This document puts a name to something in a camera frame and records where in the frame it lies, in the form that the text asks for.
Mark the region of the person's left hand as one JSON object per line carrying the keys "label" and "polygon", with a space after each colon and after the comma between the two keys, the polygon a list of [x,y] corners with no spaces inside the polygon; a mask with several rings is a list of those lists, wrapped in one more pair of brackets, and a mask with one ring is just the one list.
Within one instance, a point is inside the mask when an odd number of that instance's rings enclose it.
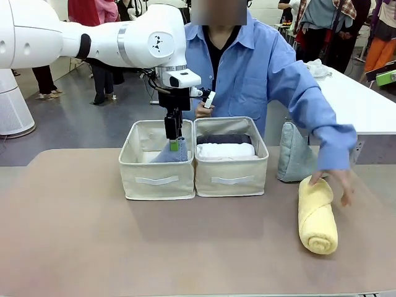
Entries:
{"label": "person's left hand", "polygon": [[316,171],[312,174],[311,179],[309,181],[309,185],[313,186],[318,180],[323,176],[323,174],[329,174],[336,180],[339,185],[341,185],[343,189],[343,195],[340,199],[343,207],[352,205],[352,198],[354,194],[354,189],[352,185],[351,179],[351,170],[325,170],[325,171]]}

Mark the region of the person's right hand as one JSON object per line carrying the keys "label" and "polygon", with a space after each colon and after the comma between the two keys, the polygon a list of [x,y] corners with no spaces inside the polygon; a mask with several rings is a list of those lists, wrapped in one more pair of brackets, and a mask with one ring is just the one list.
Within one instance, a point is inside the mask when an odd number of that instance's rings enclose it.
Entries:
{"label": "person's right hand", "polygon": [[205,102],[201,101],[195,109],[195,118],[210,118],[212,116],[213,109],[213,105],[210,105],[209,108],[206,108]]}

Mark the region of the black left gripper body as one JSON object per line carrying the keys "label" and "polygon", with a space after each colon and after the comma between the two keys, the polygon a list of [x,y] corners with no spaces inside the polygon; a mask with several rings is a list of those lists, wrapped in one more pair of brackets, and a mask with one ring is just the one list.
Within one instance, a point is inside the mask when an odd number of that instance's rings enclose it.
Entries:
{"label": "black left gripper body", "polygon": [[191,109],[191,98],[189,88],[172,88],[167,93],[158,91],[159,105],[168,111],[178,109],[189,111]]}

